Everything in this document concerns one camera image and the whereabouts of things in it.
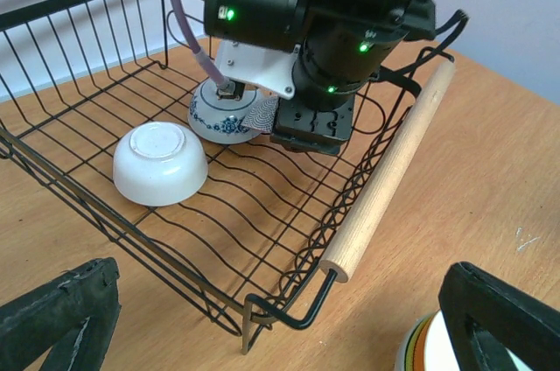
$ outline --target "scratch on table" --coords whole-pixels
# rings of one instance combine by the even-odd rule
[[[531,244],[532,242],[536,242],[536,241],[539,240],[540,238],[541,238],[541,237],[535,237],[535,238],[533,238],[532,240],[529,240],[529,241],[523,243],[521,246],[519,246],[519,247],[517,248],[517,251],[519,251],[519,252],[523,251],[529,244]]]

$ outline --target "white wall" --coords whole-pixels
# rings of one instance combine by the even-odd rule
[[[26,4],[40,2],[41,0],[0,0],[0,12],[6,12]],[[457,8],[466,10],[472,17],[469,27],[463,37],[454,46],[463,54],[477,60],[478,62],[492,68],[516,81],[523,86],[532,89],[538,94],[560,103],[560,80],[558,70],[560,69],[560,0],[436,0],[438,4],[438,19],[443,22]],[[143,0],[143,8],[150,7],[153,3],[154,8],[158,7],[158,0]],[[185,0],[187,12],[197,17],[202,15],[202,6],[193,0]],[[143,11],[143,15],[156,23],[158,12],[152,13],[148,10]],[[45,25],[34,25],[39,30],[46,29]],[[196,26],[198,32],[202,33],[201,26]],[[11,31],[14,34],[16,46],[23,46],[24,50],[29,43],[26,41],[28,34],[23,31]],[[112,38],[107,35],[102,38],[103,43],[107,42],[108,48],[112,45]],[[84,37],[92,38],[91,31],[84,30]],[[150,50],[161,47],[161,31],[150,31],[149,37]],[[12,66],[6,69],[6,43],[0,37],[0,72],[8,75],[11,88],[25,92],[29,89],[23,74],[14,65],[13,57],[10,62]],[[122,45],[122,56],[131,56],[131,46]],[[91,61],[100,67],[102,61],[95,54],[88,55]],[[56,65],[57,58],[52,58]],[[116,55],[109,63],[114,63]],[[26,62],[27,66],[36,67],[32,69],[33,81],[40,88],[49,86],[50,80],[46,75],[45,69],[41,69],[41,61],[37,55],[30,57]],[[75,72],[85,72],[85,66],[80,66],[76,62]],[[50,66],[56,73],[57,79],[67,78],[67,68],[64,66]],[[0,99],[5,92],[0,85]]]

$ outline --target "metal wire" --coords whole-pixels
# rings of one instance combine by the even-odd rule
[[[195,198],[173,208],[126,203],[111,177],[119,139],[148,121],[184,123],[204,80],[177,60],[181,44],[168,41],[168,10],[165,0],[50,0],[0,15],[0,98],[2,91],[7,97],[0,103],[0,158],[250,347],[279,319],[297,324],[288,310],[414,98],[402,90],[380,103],[364,89],[354,138],[337,157],[285,152],[266,138],[208,145],[209,179]],[[163,48],[152,50],[154,37]],[[211,55],[215,47],[210,39]],[[58,60],[49,59],[53,53]],[[46,73],[42,80],[37,69]],[[18,98],[21,81],[27,95]],[[372,108],[379,124],[365,130],[358,124]],[[356,156],[349,148],[364,137],[370,145]],[[252,304],[265,308],[251,311]],[[242,329],[247,311],[257,324],[252,334]]]

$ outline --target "purple tube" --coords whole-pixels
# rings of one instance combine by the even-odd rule
[[[199,41],[194,36],[193,29],[186,19],[185,10],[183,9],[183,3],[181,0],[171,0],[171,7],[173,8],[173,13],[177,19],[178,26],[181,29],[183,36],[185,36],[186,43],[189,47],[191,47],[191,50],[202,69],[206,71],[208,77],[215,82],[218,88],[226,87],[229,83],[229,79],[221,74],[220,69],[218,69],[210,57],[208,57],[208,55],[204,52],[202,47],[200,47]]]

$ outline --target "bowl with blue floral pattern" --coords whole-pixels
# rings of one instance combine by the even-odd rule
[[[189,107],[188,122],[199,137],[222,145],[243,144],[261,132],[243,126],[252,107],[264,99],[263,93],[247,90],[240,100],[218,98],[216,85],[206,80],[194,92]]]

